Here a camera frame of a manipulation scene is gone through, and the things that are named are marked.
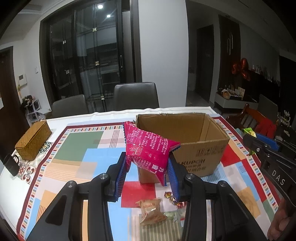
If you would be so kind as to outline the person's right hand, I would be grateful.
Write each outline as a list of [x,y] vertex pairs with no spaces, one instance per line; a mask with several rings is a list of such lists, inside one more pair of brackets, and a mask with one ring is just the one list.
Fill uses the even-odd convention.
[[281,199],[274,218],[270,224],[267,232],[269,240],[278,240],[286,229],[287,225],[292,221],[292,217],[295,214],[295,209],[286,202],[284,198]]

